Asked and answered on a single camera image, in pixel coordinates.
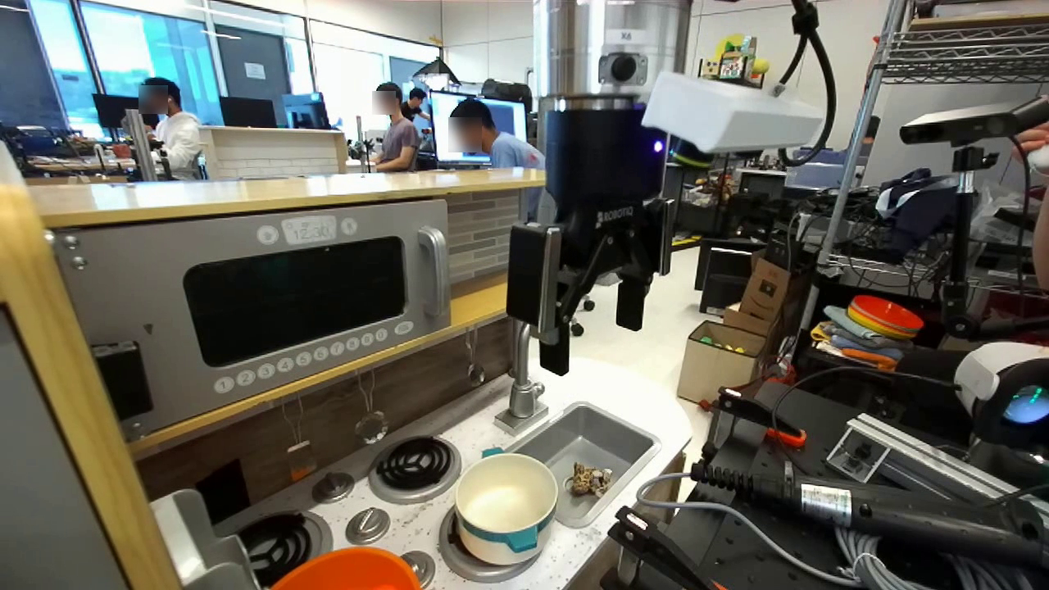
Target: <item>person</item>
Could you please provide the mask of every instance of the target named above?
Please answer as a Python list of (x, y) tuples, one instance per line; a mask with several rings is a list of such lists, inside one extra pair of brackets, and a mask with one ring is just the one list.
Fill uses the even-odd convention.
[[(1049, 150), (1049, 122), (1039, 128), (1022, 130), (1020, 137), (1022, 154), (1046, 154)], [(1044, 192), (1039, 220), (1036, 220), (1036, 242), (1032, 242), (1032, 265), (1039, 289), (1049, 289), (1049, 188)]]
[(418, 168), (421, 168), (421, 171), (437, 168), (437, 140), (433, 140), (433, 122), (429, 122), (429, 112), (426, 112), (426, 88), (408, 93), (408, 119), (411, 119), (411, 122), (418, 125), (418, 130), (421, 130), (421, 157), (418, 157)]
[(196, 154), (204, 150), (199, 119), (185, 112), (185, 93), (170, 77), (145, 77), (145, 101), (162, 113), (153, 140), (162, 140), (170, 178), (196, 178)]
[(397, 172), (397, 171), (418, 171), (421, 157), (421, 130), (404, 113), (404, 93), (393, 82), (384, 82), (375, 88), (379, 99), (384, 113), (389, 119), (389, 128), (384, 133), (379, 154), (375, 161), (375, 171)]
[[(452, 107), (450, 125), (456, 128), (461, 150), (490, 154), (493, 168), (543, 171), (543, 154), (537, 146), (519, 140), (515, 133), (495, 130), (490, 103), (472, 95)], [(526, 220), (529, 224), (537, 220), (537, 202), (540, 202), (540, 189), (529, 189), (526, 192)]]

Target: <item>computer monitor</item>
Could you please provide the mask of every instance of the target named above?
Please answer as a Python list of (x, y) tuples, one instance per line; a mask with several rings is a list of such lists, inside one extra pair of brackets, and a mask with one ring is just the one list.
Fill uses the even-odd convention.
[(287, 95), (281, 99), (287, 128), (330, 128), (325, 95)]
[[(450, 125), (456, 103), (465, 95), (433, 95), (433, 140), (437, 140), (437, 161), (441, 162), (490, 162), (490, 154), (461, 154), (461, 145), (456, 137), (456, 128)], [(522, 101), (495, 101), (481, 99), (493, 112), (495, 130), (515, 133), (529, 140), (529, 125), (526, 125), (526, 103)]]
[(98, 112), (98, 128), (106, 128), (107, 133), (122, 130), (126, 125), (126, 112), (138, 107), (140, 122), (159, 128), (159, 112), (145, 103), (140, 95), (92, 95), (95, 112)]
[(233, 128), (277, 128), (277, 112), (268, 99), (220, 99), (223, 122)]

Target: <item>oven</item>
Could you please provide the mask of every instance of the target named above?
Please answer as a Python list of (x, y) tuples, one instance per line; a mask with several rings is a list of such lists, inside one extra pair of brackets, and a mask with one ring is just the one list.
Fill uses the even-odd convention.
[(63, 229), (57, 259), (128, 437), (450, 322), (446, 202)]

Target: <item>floor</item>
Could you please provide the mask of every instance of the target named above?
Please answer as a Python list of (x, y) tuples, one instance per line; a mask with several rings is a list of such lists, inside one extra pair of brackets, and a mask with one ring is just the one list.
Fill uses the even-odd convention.
[[(588, 327), (583, 338), (573, 339), (573, 356), (607, 360), (635, 374), (645, 374), (659, 392), (678, 401), (678, 374), (688, 331), (705, 317), (697, 312), (696, 280), (697, 248), (683, 248), (673, 259), (668, 275), (657, 275), (648, 300), (645, 300), (645, 327), (624, 331), (617, 327), (617, 285), (597, 285), (590, 297), (594, 312), (581, 312), (578, 322)], [(678, 401), (683, 412), (691, 420), (691, 445), (684, 457), (697, 457), (697, 445), (708, 437), (708, 412), (696, 402)]]

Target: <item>pot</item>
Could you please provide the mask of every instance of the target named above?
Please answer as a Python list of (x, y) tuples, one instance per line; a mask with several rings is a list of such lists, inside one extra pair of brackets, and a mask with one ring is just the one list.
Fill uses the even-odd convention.
[(456, 526), (465, 549), (485, 562), (526, 562), (551, 536), (561, 485), (522, 451), (499, 451), (468, 467), (456, 489)]

